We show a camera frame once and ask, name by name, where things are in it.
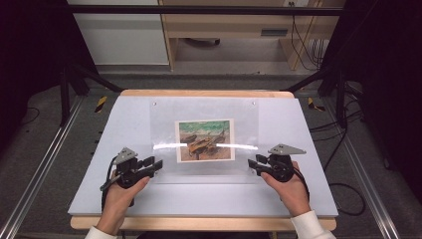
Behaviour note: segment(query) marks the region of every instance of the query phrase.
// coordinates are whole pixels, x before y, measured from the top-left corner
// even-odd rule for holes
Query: person's arm
[[[100,221],[96,227],[90,229],[86,239],[116,238],[131,200],[146,186],[148,181],[149,177],[144,177],[128,189],[120,187],[117,183],[112,184],[108,189]]]
[[[293,161],[293,165],[299,169],[297,162]],[[335,238],[330,231],[323,229],[319,224],[317,215],[311,210],[305,187],[296,175],[288,182],[280,182],[265,172],[261,173],[261,177],[277,191],[280,199],[288,208],[300,239]]]

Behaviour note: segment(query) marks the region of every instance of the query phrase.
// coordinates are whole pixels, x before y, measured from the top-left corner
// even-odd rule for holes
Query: picture
[[[177,121],[176,140],[187,143],[177,150],[178,162],[234,160],[232,119]]]

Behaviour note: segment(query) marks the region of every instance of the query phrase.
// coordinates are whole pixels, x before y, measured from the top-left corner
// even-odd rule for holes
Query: white cabinet
[[[156,0],[68,0],[69,4],[157,5]],[[75,14],[96,65],[168,65],[158,14]]]

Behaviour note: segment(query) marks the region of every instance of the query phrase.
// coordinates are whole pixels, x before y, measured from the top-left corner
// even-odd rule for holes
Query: hand
[[[117,183],[112,184],[108,189],[105,199],[105,208],[103,215],[97,224],[97,229],[102,232],[115,236],[118,229],[123,224],[124,215],[134,196],[142,190],[149,181],[149,177],[142,178],[134,186],[124,189]]]
[[[298,163],[295,161],[293,161],[293,166],[296,169],[299,169]],[[305,187],[296,175],[287,182],[280,182],[266,172],[262,172],[261,177],[269,186],[273,187],[277,191],[280,199],[282,199],[293,217],[311,211]]]

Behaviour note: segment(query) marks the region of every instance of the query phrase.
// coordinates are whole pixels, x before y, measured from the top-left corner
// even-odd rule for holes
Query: clear acrylic sheet
[[[259,182],[248,166],[248,158],[255,158],[258,149],[258,107],[256,99],[245,98],[151,98],[153,155],[163,160],[154,182]],[[190,133],[190,138],[182,132]],[[219,135],[225,141],[218,140]],[[224,143],[223,147],[211,143],[216,141]],[[199,149],[193,150],[194,143]],[[213,158],[222,151],[230,151],[229,158]],[[188,161],[181,160],[182,152]]]

